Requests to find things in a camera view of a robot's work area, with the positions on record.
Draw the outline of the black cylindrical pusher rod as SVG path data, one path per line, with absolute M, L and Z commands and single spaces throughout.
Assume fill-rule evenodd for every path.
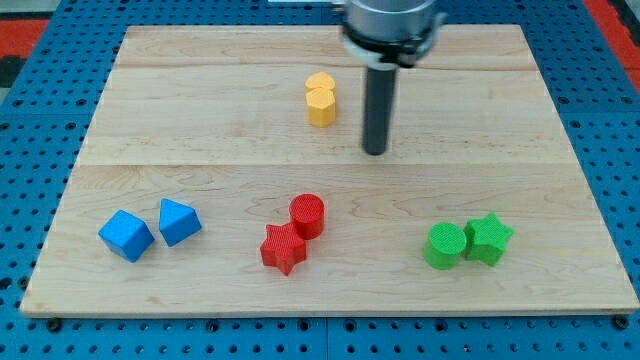
M 362 147 L 369 155 L 387 150 L 396 78 L 396 69 L 366 71 Z

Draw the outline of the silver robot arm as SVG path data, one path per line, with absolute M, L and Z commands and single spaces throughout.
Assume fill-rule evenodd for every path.
M 387 151 L 397 72 L 422 60 L 437 42 L 446 14 L 435 0 L 348 0 L 344 48 L 365 66 L 362 148 Z

